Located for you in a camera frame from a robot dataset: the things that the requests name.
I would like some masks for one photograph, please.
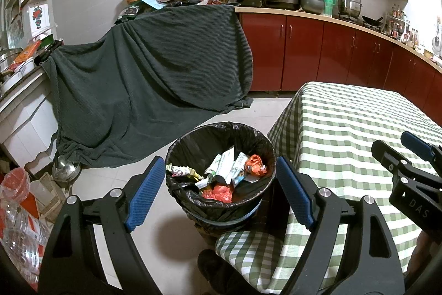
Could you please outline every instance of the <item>screw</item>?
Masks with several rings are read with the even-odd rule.
[[[123,193],[123,190],[115,188],[110,191],[110,195],[112,198],[118,198]]]
[[[324,198],[328,198],[332,194],[332,192],[330,191],[330,189],[321,188],[321,189],[319,189],[319,194],[321,196],[323,196]]]
[[[374,199],[373,199],[370,195],[366,195],[366,196],[364,196],[364,201],[365,201],[367,204],[373,204],[373,203],[374,203]]]
[[[66,202],[69,205],[75,204],[77,202],[77,197],[74,195],[69,196],[69,198],[66,200]]]

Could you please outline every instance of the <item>green thermos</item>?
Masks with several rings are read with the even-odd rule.
[[[336,0],[325,0],[324,13],[322,15],[326,17],[333,16],[333,6],[336,5]]]

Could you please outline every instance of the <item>green checkered tablecloth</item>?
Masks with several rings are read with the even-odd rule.
[[[395,92],[349,85],[305,84],[273,125],[268,137],[279,156],[289,157],[299,172],[338,196],[376,199],[406,270],[420,229],[390,205],[392,176],[372,156],[371,145],[383,140],[417,168],[436,174],[432,166],[401,145],[409,130],[440,144],[442,128]],[[323,286],[333,283],[345,242],[341,225]],[[216,251],[257,290],[279,294],[293,272],[310,232],[290,210],[284,242],[260,232],[226,233]]]

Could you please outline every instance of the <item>red upper cabinet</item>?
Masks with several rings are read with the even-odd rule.
[[[423,109],[430,92],[436,69],[430,64],[415,56],[413,69],[408,78],[404,97],[411,101],[419,109]]]
[[[253,55],[250,90],[281,90],[286,16],[244,13],[242,26]]]
[[[394,44],[388,40],[377,38],[377,49],[374,53],[367,86],[382,89],[387,78]]]
[[[317,81],[345,84],[350,67],[356,30],[326,22],[322,38]]]
[[[414,55],[407,49],[396,45],[393,49],[393,55],[385,80],[384,89],[392,90],[404,95],[407,87],[408,78],[413,69]]]
[[[302,84],[316,80],[323,30],[321,20],[287,17],[282,90],[298,90]]]
[[[378,39],[379,37],[373,34],[361,30],[356,31],[356,40],[346,84],[367,86],[373,57],[378,48]]]
[[[423,112],[442,126],[442,74],[435,72],[433,83],[423,107]]]

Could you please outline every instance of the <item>black garbage bag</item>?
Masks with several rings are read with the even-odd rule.
[[[190,131],[177,139],[167,152],[166,164],[188,166],[203,175],[216,155],[232,146],[235,147],[235,159],[240,152],[258,154],[267,166],[267,174],[255,183],[241,181],[233,192],[230,204],[203,198],[194,185],[195,181],[186,176],[166,175],[169,193],[191,220],[208,231],[238,229],[247,222],[247,215],[258,208],[265,190],[275,177],[273,145],[259,130],[245,124],[223,122]]]

